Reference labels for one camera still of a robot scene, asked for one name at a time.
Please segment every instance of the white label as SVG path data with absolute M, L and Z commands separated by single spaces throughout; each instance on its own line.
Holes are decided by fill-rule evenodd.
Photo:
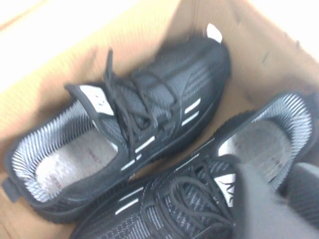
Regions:
M 207 36 L 208 38 L 214 39 L 219 43 L 221 43 L 221 41 L 223 40 L 223 36 L 220 31 L 211 23 L 207 26 Z
M 114 112 L 106 99 L 105 93 L 100 87 L 84 85 L 80 86 L 80 90 L 89 99 L 96 112 L 110 116 L 114 115 Z
M 227 174 L 217 178 L 214 178 L 215 182 L 219 186 L 221 192 L 223 193 L 228 207 L 232 208 L 234 206 L 234 182 L 236 179 L 236 174 Z

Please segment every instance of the pull tab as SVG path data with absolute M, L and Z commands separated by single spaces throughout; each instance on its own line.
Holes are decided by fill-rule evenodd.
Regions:
M 114 116 L 102 87 L 92 85 L 66 85 L 65 89 L 78 99 L 88 116 L 95 120 L 99 115 Z
M 11 202 L 15 203 L 21 197 L 21 193 L 17 186 L 12 182 L 10 178 L 6 178 L 2 182 L 2 188 L 5 194 L 8 196 Z

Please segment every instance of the insole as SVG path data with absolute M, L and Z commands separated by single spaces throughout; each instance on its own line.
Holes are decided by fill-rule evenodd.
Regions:
M 258 167 L 268 182 L 291 159 L 292 146 L 287 135 L 275 123 L 261 120 L 250 123 L 218 150 L 218 155 L 233 154 L 243 162 Z
M 44 158 L 35 176 L 42 189 L 54 194 L 100 171 L 116 154 L 116 146 L 92 129 Z

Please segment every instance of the white stripe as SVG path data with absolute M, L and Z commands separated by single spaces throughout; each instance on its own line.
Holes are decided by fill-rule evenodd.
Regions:
M 181 126 L 184 126 L 185 124 L 189 123 L 191 120 L 193 120 L 196 116 L 198 116 L 199 111 L 197 111 L 195 114 L 193 114 L 192 116 L 188 117 L 187 119 L 185 119 L 182 123 Z
M 133 159 L 131 162 L 129 162 L 128 164 L 124 165 L 122 168 L 121 168 L 121 171 L 127 169 L 128 167 L 130 167 L 132 164 L 135 163 L 135 160 Z
M 294 115 L 295 113 L 297 113 L 300 107 L 303 107 L 303 103 L 297 101 L 297 102 L 290 103 L 288 106 L 288 110 L 291 111 L 291 113 L 293 113 Z
M 193 161 L 194 158 L 197 158 L 199 156 L 199 153 L 197 155 L 195 155 L 193 158 L 191 158 L 189 161 L 187 161 L 186 163 L 183 163 L 180 167 L 178 167 L 177 169 L 175 169 L 174 172 L 180 170 L 182 167 L 184 167 L 185 165 L 189 164 L 191 161 Z
M 138 203 L 139 202 L 139 199 L 136 198 L 135 200 L 131 201 L 130 203 L 127 203 L 125 206 L 121 207 L 120 209 L 118 209 L 116 212 L 115 212 L 115 215 L 121 213 L 122 211 L 124 211 L 125 209 L 129 208 L 130 206 L 134 205 L 135 203 Z
M 200 98 L 185 109 L 185 114 L 187 114 L 188 112 L 196 108 L 199 105 L 199 103 L 200 103 Z
M 135 153 L 140 152 L 143 148 L 145 148 L 146 146 L 148 146 L 150 143 L 152 143 L 155 140 L 155 136 L 152 136 L 151 138 L 149 138 L 145 143 L 143 143 L 140 147 L 138 147 L 135 150 Z
M 125 200 L 125 199 L 127 199 L 127 198 L 129 198 L 130 196 L 132 196 L 132 195 L 134 195 L 134 194 L 140 192 L 140 191 L 143 190 L 143 189 L 144 189 L 144 187 L 140 187 L 139 189 L 137 189 L 137 190 L 135 190 L 135 191 L 129 193 L 128 195 L 122 197 L 122 198 L 119 200 L 119 202 L 120 202 L 120 201 L 123 201 L 123 200 Z
M 108 143 L 111 144 L 111 146 L 113 147 L 113 149 L 115 149 L 116 152 L 119 152 L 119 148 L 118 148 L 118 146 L 116 144 L 114 144 L 114 143 L 112 143 L 110 141 L 108 141 Z

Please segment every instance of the shoe tongue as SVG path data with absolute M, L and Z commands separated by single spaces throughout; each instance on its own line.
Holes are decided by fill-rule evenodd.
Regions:
M 96 86 L 69 84 L 65 89 L 81 103 L 98 131 L 111 141 L 114 139 L 123 141 L 117 119 L 102 84 Z

